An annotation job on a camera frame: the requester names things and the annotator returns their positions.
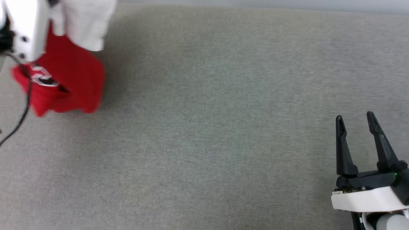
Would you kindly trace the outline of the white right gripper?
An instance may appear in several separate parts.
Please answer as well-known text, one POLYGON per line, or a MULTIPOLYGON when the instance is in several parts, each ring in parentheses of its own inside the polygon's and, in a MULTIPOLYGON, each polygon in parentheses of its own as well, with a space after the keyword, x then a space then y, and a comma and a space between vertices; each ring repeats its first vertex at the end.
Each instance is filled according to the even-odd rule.
POLYGON ((398 158, 372 111, 367 122, 377 150, 377 169, 358 173, 346 140, 347 132, 341 115, 336 117, 336 188, 332 191, 332 207, 350 212, 391 212, 403 210, 404 204, 392 190, 398 158))

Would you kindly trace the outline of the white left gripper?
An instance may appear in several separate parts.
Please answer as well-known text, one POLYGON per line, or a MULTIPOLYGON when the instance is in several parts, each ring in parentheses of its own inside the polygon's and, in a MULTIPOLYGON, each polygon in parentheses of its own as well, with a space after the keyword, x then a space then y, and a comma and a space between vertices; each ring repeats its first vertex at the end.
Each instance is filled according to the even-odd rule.
POLYGON ((45 53, 51 0, 3 0, 3 55, 20 62, 45 53))

